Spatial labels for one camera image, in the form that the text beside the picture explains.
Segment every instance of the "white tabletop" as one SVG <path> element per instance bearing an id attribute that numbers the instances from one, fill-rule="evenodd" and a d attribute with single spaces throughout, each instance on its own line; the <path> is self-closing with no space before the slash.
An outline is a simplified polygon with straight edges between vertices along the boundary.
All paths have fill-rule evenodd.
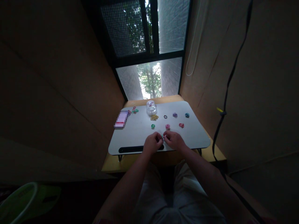
<path id="1" fill-rule="evenodd" d="M 122 110 L 131 110 L 132 107 L 126 107 Z M 115 129 L 108 152 L 111 155 L 136 154 L 141 152 L 119 153 L 121 147 L 134 147 L 144 145 L 146 137 L 154 132 L 159 132 L 163 135 L 165 125 L 170 125 L 170 131 L 179 133 L 184 139 L 186 145 L 191 149 L 207 148 L 210 145 L 210 139 L 204 128 L 198 121 L 190 105 L 186 101 L 171 102 L 165 104 L 157 104 L 157 115 L 159 118 L 156 121 L 151 121 L 150 116 L 146 113 L 146 106 L 138 106 L 139 110 L 136 114 L 131 114 L 128 117 L 126 125 L 123 129 Z M 175 118 L 172 114 L 176 112 L 178 117 Z M 190 117 L 186 118 L 185 113 L 189 113 Z M 179 127 L 179 123 L 184 124 L 184 128 Z M 164 149 L 161 151 L 172 151 L 172 149 L 163 143 Z"/>

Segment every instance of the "white cable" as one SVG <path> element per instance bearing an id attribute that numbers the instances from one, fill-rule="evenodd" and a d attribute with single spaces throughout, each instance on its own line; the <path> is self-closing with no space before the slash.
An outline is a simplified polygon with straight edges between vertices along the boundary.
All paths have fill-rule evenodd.
<path id="1" fill-rule="evenodd" d="M 196 33 L 196 27 L 197 27 L 198 16 L 199 16 L 199 13 L 200 13 L 201 5 L 202 5 L 202 0 L 200 1 L 200 4 L 199 4 L 199 10 L 198 10 L 197 19 L 196 19 L 195 30 L 194 30 L 194 34 L 193 34 L 193 38 L 192 38 L 192 43 L 191 43 L 191 48 L 190 48 L 190 52 L 189 52 L 189 57 L 188 57 L 187 65 L 186 65 L 186 75 L 187 76 L 192 75 L 193 72 L 194 72 L 194 69 L 195 69 L 196 60 L 197 60 L 197 56 L 198 56 L 199 44 L 200 44 L 200 41 L 201 41 L 201 38 L 202 38 L 203 25 L 204 25 L 204 23 L 206 21 L 206 12 L 207 12 L 207 9 L 208 9 L 208 6 L 209 6 L 209 0 L 207 0 L 207 2 L 206 2 L 206 8 L 205 8 L 205 12 L 203 14 L 202 28 L 200 30 L 199 40 L 198 40 L 198 44 L 197 44 L 197 53 L 196 53 L 196 57 L 195 57 L 195 62 L 194 62 L 193 70 L 192 70 L 191 74 L 188 75 L 187 74 L 187 68 L 188 68 L 188 63 L 189 63 L 189 59 L 190 59 L 190 55 L 191 55 L 191 51 L 192 51 L 192 46 L 193 46 L 194 36 L 195 36 L 195 33 Z"/>

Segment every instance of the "desk leg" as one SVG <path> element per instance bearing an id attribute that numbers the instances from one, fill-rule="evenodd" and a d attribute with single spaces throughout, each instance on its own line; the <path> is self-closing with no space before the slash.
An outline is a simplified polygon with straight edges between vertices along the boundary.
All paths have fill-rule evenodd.
<path id="1" fill-rule="evenodd" d="M 201 156 L 202 155 L 202 149 L 197 149 L 199 155 Z"/>

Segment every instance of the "window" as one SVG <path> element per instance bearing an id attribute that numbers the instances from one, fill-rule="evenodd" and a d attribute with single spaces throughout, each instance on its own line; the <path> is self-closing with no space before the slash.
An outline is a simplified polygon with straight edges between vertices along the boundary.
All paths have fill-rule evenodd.
<path id="1" fill-rule="evenodd" d="M 179 93 L 190 0 L 82 4 L 126 100 Z"/>

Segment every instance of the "white pants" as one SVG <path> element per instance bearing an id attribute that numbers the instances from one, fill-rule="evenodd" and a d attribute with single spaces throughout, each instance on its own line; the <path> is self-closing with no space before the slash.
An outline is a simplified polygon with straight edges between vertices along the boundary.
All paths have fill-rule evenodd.
<path id="1" fill-rule="evenodd" d="M 158 169 L 149 164 L 130 223 L 226 223 L 196 177 L 182 161 L 174 170 L 173 207 L 167 206 Z M 187 182 L 199 186 L 187 187 Z"/>

